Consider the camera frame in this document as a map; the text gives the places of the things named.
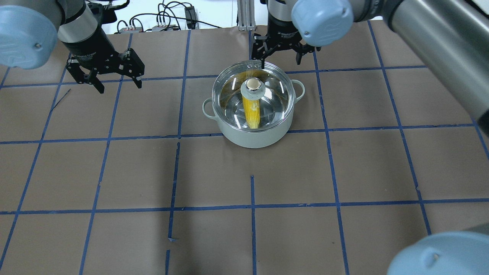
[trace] black connector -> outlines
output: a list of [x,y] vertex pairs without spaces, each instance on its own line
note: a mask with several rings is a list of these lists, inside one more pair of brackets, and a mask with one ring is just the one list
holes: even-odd
[[185,7],[185,18],[187,19],[187,28],[195,29],[197,22],[197,14],[195,13],[195,7]]

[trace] metal bracket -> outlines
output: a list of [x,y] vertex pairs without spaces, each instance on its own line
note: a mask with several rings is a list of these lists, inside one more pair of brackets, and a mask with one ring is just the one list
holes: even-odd
[[256,29],[255,23],[255,1],[238,1],[238,30],[249,31]]

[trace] grid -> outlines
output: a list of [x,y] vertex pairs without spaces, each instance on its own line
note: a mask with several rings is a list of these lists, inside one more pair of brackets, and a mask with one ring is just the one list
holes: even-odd
[[[372,68],[353,68],[353,69],[319,69],[318,68],[318,61],[316,57],[316,53],[313,54],[314,56],[314,66],[315,70],[304,70],[304,71],[288,71],[288,74],[296,74],[296,73],[314,73],[316,75],[317,79],[317,86],[319,90],[319,100],[321,104],[321,111],[322,111],[322,119],[324,123],[324,128],[323,129],[308,129],[308,130],[290,130],[288,133],[289,134],[300,134],[300,133],[324,133],[326,136],[326,144],[327,144],[327,151],[328,151],[328,158],[330,161],[330,168],[331,168],[331,175],[332,175],[332,181],[333,181],[333,190],[334,190],[334,203],[311,203],[311,204],[255,204],[255,185],[254,185],[254,177],[251,175],[250,177],[250,188],[251,188],[251,204],[249,205],[229,205],[229,206],[189,206],[189,207],[175,207],[175,197],[176,197],[176,192],[177,192],[177,187],[178,187],[178,163],[179,163],[179,154],[180,154],[180,142],[177,143],[177,148],[176,148],[176,153],[175,153],[175,168],[174,168],[174,178],[173,178],[173,189],[172,189],[172,196],[171,196],[171,205],[170,207],[154,207],[154,208],[124,208],[124,209],[100,209],[97,208],[97,201],[99,197],[99,192],[100,192],[100,183],[102,182],[103,176],[104,176],[104,170],[105,170],[105,165],[107,161],[107,156],[109,153],[110,149],[110,144],[111,141],[113,140],[130,140],[130,139],[160,139],[160,138],[177,138],[177,139],[182,139],[182,138],[199,138],[199,137],[214,137],[214,136],[222,136],[221,133],[212,133],[212,134],[190,134],[190,135],[182,135],[181,133],[181,124],[182,124],[182,115],[183,115],[183,104],[184,104],[184,98],[185,98],[185,82],[187,79],[192,79],[192,78],[215,78],[217,77],[216,75],[200,75],[200,76],[187,76],[187,64],[188,64],[188,54],[189,54],[189,45],[190,45],[190,40],[191,40],[191,34],[192,31],[188,31],[187,35],[187,42],[186,42],[186,52],[185,52],[185,64],[184,64],[184,72],[182,77],[159,77],[159,78],[143,78],[143,81],[152,81],[152,80],[168,80],[168,79],[181,79],[182,80],[182,89],[181,89],[181,99],[180,99],[180,107],[179,107],[179,116],[178,116],[178,134],[177,135],[168,135],[168,136],[133,136],[133,137],[112,137],[112,130],[114,126],[114,120],[116,117],[116,112],[117,112],[117,105],[119,101],[119,95],[122,87],[123,82],[128,82],[131,81],[131,79],[124,79],[121,77],[119,80],[106,80],[102,81],[102,83],[109,83],[109,82],[117,82],[119,83],[118,90],[117,90],[117,95],[115,99],[115,104],[113,107],[113,112],[112,112],[112,117],[111,117],[111,124],[110,124],[110,130],[109,134],[107,137],[98,137],[98,138],[75,138],[75,139],[45,139],[45,133],[47,130],[47,127],[49,125],[49,121],[51,119],[52,111],[58,102],[57,98],[59,96],[60,88],[63,85],[71,85],[75,83],[63,83],[63,78],[66,73],[66,70],[63,71],[62,77],[59,81],[59,83],[49,83],[49,84],[29,84],[29,85],[4,85],[5,80],[9,74],[10,69],[7,69],[5,76],[2,79],[2,82],[0,84],[0,89],[2,88],[12,88],[12,87],[36,87],[36,86],[57,86],[57,90],[54,96],[54,99],[52,101],[51,109],[49,112],[49,115],[47,117],[43,134],[41,136],[40,140],[21,140],[21,141],[0,141],[0,144],[25,144],[25,143],[34,143],[38,144],[34,159],[32,161],[32,165],[29,171],[29,175],[25,184],[25,187],[22,192],[22,196],[19,202],[19,205],[17,207],[16,211],[2,211],[0,212],[0,215],[14,215],[14,220],[5,244],[5,248],[3,250],[1,259],[0,259],[0,269],[3,265],[5,256],[8,252],[8,247],[9,243],[12,237],[12,234],[15,230],[16,227],[16,222],[19,217],[19,215],[26,215],[26,214],[63,214],[63,213],[90,213],[90,220],[89,220],[89,226],[87,230],[87,235],[86,235],[86,240],[85,240],[85,245],[84,245],[84,250],[83,250],[83,256],[82,260],[80,263],[80,271],[79,274],[83,274],[84,270],[84,264],[85,264],[85,259],[87,255],[87,249],[89,247],[90,243],[90,234],[91,234],[91,229],[93,225],[93,220],[94,216],[96,213],[117,213],[117,212],[169,212],[170,213],[170,220],[169,220],[169,228],[168,228],[168,238],[172,241],[174,240],[172,237],[172,230],[173,230],[173,219],[174,219],[174,213],[176,211],[208,211],[208,210],[223,210],[223,209],[250,209],[251,210],[251,226],[252,226],[252,263],[253,263],[253,274],[257,274],[257,256],[256,256],[256,250],[257,250],[257,244],[256,244],[256,222],[255,222],[255,210],[258,208],[287,208],[287,207],[335,207],[337,210],[337,219],[338,219],[338,225],[339,225],[339,234],[340,234],[340,239],[341,239],[341,247],[342,247],[342,252],[343,252],[343,261],[344,261],[344,267],[345,267],[345,272],[347,275],[350,274],[349,271],[349,265],[348,265],[348,254],[347,254],[347,248],[345,244],[345,234],[343,230],[343,223],[342,223],[342,215],[341,215],[341,207],[342,206],[382,206],[382,205],[419,205],[422,211],[422,216],[424,219],[424,223],[426,226],[426,232],[427,234],[431,234],[431,229],[429,225],[429,220],[426,215],[426,211],[424,206],[427,204],[440,204],[440,203],[475,203],[475,202],[489,202],[489,198],[475,198],[475,199],[441,199],[441,200],[424,200],[422,198],[421,192],[418,189],[418,181],[416,177],[416,172],[413,166],[413,161],[411,159],[409,147],[406,141],[406,137],[404,135],[404,130],[405,129],[422,129],[422,128],[453,128],[453,127],[473,127],[477,135],[481,141],[482,148],[489,160],[489,151],[488,148],[483,140],[483,136],[481,134],[481,131],[479,130],[477,124],[475,123],[474,120],[472,120],[472,123],[468,124],[449,124],[449,125],[416,125],[416,126],[403,126],[400,120],[400,116],[396,107],[396,103],[394,101],[394,97],[391,91],[391,87],[389,84],[389,80],[387,77],[387,70],[394,70],[394,69],[418,69],[418,68],[425,68],[425,66],[402,66],[402,67],[385,67],[384,63],[382,61],[382,57],[377,45],[376,37],[374,34],[374,31],[372,29],[371,23],[368,22],[368,26],[372,35],[372,39],[375,45],[375,49],[378,55],[378,59],[380,62],[380,67],[372,67]],[[133,35],[130,35],[129,38],[129,45],[128,47],[131,47],[131,42],[133,39]],[[251,47],[251,32],[248,33],[248,39]],[[335,72],[335,71],[361,71],[361,70],[380,70],[382,71],[385,84],[387,86],[387,90],[389,92],[389,96],[392,102],[392,108],[394,110],[396,120],[397,120],[397,126],[386,126],[386,127],[362,127],[362,128],[329,128],[328,127],[328,122],[327,118],[325,115],[325,107],[324,107],[324,102],[323,102],[323,94],[322,94],[322,89],[321,89],[321,80],[320,80],[320,73],[322,72]],[[410,200],[410,201],[375,201],[375,202],[341,202],[339,199],[338,195],[338,187],[336,184],[336,176],[335,176],[335,168],[334,168],[334,155],[332,153],[331,149],[331,139],[330,139],[330,133],[331,132],[338,132],[338,131],[376,131],[376,130],[398,130],[403,146],[405,149],[406,157],[408,159],[409,163],[409,168],[411,171],[411,175],[413,178],[414,182],[414,188],[416,190],[418,199],[417,200]],[[107,143],[103,161],[102,161],[102,167],[100,169],[100,176],[99,176],[99,184],[97,186],[96,193],[94,195],[93,199],[93,207],[92,209],[66,209],[66,210],[21,210],[23,200],[25,198],[25,194],[27,192],[27,189],[29,187],[29,182],[32,177],[32,173],[34,171],[34,167],[36,165],[37,158],[39,156],[39,152],[41,149],[41,146],[44,143],[57,143],[57,142],[83,142],[83,141],[105,141]],[[166,251],[166,259],[165,259],[165,274],[168,274],[169,271],[169,264],[170,264],[170,256],[171,256],[171,251],[167,250]]]

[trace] yellow corn cob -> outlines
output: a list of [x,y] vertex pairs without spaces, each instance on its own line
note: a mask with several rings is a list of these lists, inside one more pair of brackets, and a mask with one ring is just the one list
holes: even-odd
[[260,101],[249,100],[243,96],[244,116],[251,129],[258,129],[260,126]]

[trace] metal arm tube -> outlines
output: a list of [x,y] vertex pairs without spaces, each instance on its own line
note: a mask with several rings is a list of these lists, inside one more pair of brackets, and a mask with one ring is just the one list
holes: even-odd
[[463,0],[404,0],[392,28],[489,134],[489,20]]

